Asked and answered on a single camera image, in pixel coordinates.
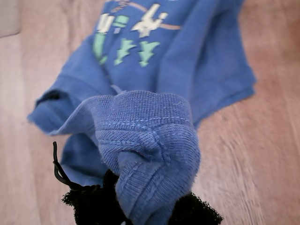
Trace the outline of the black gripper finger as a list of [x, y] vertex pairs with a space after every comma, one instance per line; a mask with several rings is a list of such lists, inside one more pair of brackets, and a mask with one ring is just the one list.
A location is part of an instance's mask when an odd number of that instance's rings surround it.
[[223, 217], [208, 202], [193, 192], [180, 198], [168, 221], [169, 225], [220, 225]]
[[73, 207], [77, 225], [128, 225], [115, 193], [118, 176], [108, 170], [102, 185], [70, 190], [62, 202]]

